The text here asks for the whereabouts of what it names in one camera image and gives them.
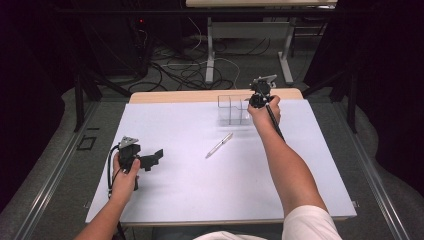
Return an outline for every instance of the hand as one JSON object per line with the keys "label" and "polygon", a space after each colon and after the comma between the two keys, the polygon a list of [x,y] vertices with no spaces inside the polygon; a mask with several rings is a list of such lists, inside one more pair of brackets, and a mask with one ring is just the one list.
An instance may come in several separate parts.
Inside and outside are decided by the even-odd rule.
{"label": "hand", "polygon": [[[280,122],[281,118],[280,107],[278,106],[279,102],[280,97],[278,96],[273,96],[273,99],[271,100],[271,102],[269,102],[269,106],[271,107],[271,111],[274,114],[277,123]],[[252,116],[253,123],[255,124],[258,130],[265,126],[271,126],[273,128],[273,123],[268,111],[266,110],[266,107],[254,108],[249,104],[247,111]]]}
{"label": "hand", "polygon": [[116,153],[113,157],[113,176],[116,177],[113,182],[110,201],[126,205],[134,191],[135,179],[137,178],[138,170],[140,170],[140,160],[134,160],[128,173],[122,172],[118,160],[119,153]]}

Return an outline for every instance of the fabric sleeve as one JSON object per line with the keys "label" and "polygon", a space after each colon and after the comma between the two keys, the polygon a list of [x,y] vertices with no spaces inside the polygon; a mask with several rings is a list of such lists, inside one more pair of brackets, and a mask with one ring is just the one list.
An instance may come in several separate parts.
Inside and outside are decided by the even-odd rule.
{"label": "fabric sleeve", "polygon": [[341,239],[331,216],[316,206],[300,206],[284,220],[283,240]]}
{"label": "fabric sleeve", "polygon": [[249,236],[249,235],[235,235],[226,231],[213,232],[202,235],[194,240],[266,240],[264,238]]}

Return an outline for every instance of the white pen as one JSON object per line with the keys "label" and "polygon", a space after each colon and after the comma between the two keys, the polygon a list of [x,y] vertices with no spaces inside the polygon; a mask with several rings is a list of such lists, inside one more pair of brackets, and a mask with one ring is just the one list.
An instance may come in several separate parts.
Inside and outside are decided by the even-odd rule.
{"label": "white pen", "polygon": [[205,158],[212,156],[212,154],[214,154],[216,150],[218,150],[218,148],[224,145],[224,143],[228,142],[228,140],[230,140],[232,137],[233,137],[233,133],[229,133],[224,139],[222,139],[221,142],[219,142],[215,147],[212,148],[212,150],[208,152]]}

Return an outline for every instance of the white tabletop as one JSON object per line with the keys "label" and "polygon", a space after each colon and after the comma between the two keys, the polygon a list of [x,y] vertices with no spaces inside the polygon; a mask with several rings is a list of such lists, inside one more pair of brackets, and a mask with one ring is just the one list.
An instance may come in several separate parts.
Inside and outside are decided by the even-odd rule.
{"label": "white tabletop", "polygon": [[[302,156],[335,219],[356,216],[351,199],[306,100],[282,100],[281,130]],[[233,138],[205,155],[229,132]],[[137,226],[281,222],[284,212],[253,125],[226,125],[217,102],[127,104],[113,146],[138,138],[140,155],[163,149],[150,172],[139,172],[121,222]],[[107,202],[106,164],[87,222]]]}
{"label": "white tabletop", "polygon": [[337,0],[186,0],[187,7],[279,7],[335,5]]}

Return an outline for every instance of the transparent container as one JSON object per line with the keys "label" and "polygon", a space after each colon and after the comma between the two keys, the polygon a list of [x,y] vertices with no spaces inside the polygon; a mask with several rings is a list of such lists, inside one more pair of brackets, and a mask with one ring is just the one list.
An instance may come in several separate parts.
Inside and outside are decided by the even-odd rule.
{"label": "transparent container", "polygon": [[252,118],[247,112],[251,94],[218,96],[219,121],[221,125],[250,125]]}

